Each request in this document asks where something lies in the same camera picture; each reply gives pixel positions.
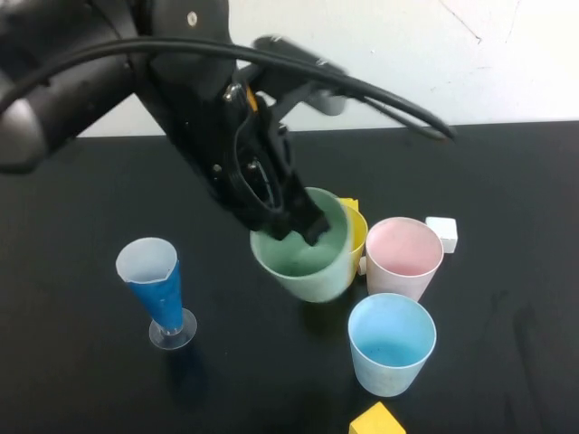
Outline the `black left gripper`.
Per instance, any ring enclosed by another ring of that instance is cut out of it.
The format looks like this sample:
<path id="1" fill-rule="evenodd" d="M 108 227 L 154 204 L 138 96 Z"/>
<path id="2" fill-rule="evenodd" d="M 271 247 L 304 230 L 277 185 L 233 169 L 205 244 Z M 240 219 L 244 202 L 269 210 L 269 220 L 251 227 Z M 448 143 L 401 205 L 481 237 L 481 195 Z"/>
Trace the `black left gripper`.
<path id="1" fill-rule="evenodd" d="M 314 246 L 330 229 L 295 173 L 280 122 L 232 60 L 154 57 L 148 108 L 209 194 L 252 231 L 277 241 L 296 232 Z"/>

